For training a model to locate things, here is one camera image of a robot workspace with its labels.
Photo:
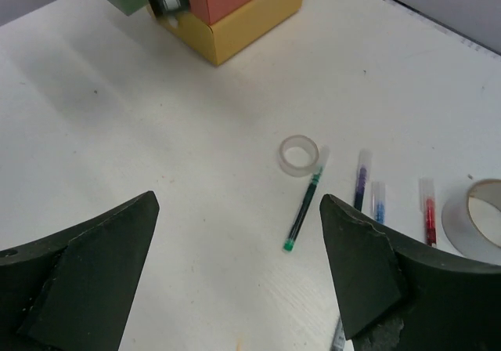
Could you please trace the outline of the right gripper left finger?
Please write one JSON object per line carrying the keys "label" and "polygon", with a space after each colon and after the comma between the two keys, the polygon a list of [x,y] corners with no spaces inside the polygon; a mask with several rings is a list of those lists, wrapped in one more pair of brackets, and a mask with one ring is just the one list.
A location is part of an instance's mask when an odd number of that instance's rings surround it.
{"label": "right gripper left finger", "polygon": [[117,350],[160,211],[147,191],[1,252],[3,350]]}

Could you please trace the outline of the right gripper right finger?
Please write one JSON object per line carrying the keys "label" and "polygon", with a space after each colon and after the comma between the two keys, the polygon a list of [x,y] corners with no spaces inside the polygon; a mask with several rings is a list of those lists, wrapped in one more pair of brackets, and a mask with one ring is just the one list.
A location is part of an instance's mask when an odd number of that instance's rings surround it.
{"label": "right gripper right finger", "polygon": [[327,194],[320,215],[357,350],[497,350],[500,268],[432,248]]}

